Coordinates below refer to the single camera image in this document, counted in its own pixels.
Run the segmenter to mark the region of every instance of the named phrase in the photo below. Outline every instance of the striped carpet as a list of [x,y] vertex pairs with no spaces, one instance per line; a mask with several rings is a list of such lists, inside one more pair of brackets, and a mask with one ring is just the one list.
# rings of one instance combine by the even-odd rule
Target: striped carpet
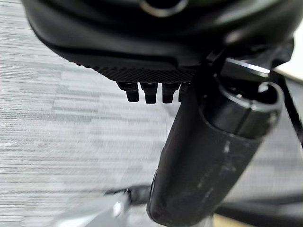
[[[0,227],[46,227],[108,188],[150,183],[178,105],[147,105],[142,92],[127,102],[113,81],[40,43],[18,0],[0,1]],[[284,113],[227,199],[300,192],[302,172]],[[130,226],[157,225],[141,207]]]

